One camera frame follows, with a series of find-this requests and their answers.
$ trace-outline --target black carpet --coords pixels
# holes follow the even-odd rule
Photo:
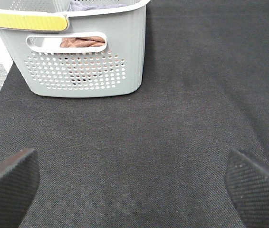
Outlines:
[[[40,97],[15,66],[0,93],[0,161],[39,151],[22,227],[242,228],[230,148],[269,164],[269,0],[153,0],[133,94]]]

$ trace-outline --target gray plastic basket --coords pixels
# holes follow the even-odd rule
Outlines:
[[[0,0],[0,9],[59,13],[64,31],[0,28],[0,35],[32,92],[54,97],[129,94],[142,82],[146,4],[150,0],[82,0],[126,7],[66,12],[70,0]],[[100,36],[102,47],[60,48],[62,37]]]

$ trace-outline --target black rug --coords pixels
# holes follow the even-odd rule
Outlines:
[[[269,164],[269,0],[153,0],[141,88],[40,97],[12,67],[0,161],[39,151],[22,227],[244,227],[224,187],[230,148]]]

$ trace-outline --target laundry basket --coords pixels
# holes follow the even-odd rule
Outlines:
[[[125,7],[67,12],[70,0],[0,0],[0,35],[32,92],[54,97],[129,94],[142,82],[150,0],[76,0]],[[98,36],[101,47],[60,47]]]

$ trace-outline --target brown towel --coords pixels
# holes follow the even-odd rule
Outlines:
[[[61,48],[88,48],[101,47],[105,44],[105,40],[101,37],[78,37],[63,38],[60,44]]]

